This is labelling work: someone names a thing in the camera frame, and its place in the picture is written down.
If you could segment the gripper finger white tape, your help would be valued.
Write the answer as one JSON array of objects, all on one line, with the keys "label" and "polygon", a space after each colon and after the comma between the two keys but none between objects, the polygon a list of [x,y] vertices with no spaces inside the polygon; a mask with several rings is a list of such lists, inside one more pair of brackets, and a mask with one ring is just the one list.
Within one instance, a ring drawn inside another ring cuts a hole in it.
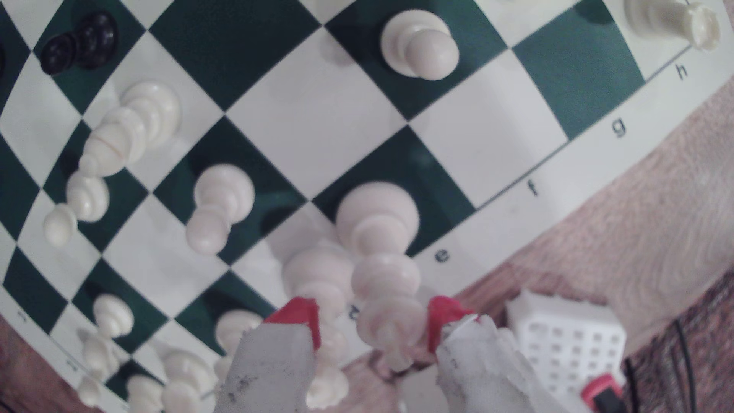
[{"label": "gripper finger white tape", "polygon": [[244,334],[215,412],[308,412],[320,345],[317,301],[292,298]]},{"label": "gripper finger white tape", "polygon": [[450,412],[567,412],[491,316],[449,296],[427,305],[427,350]]}]

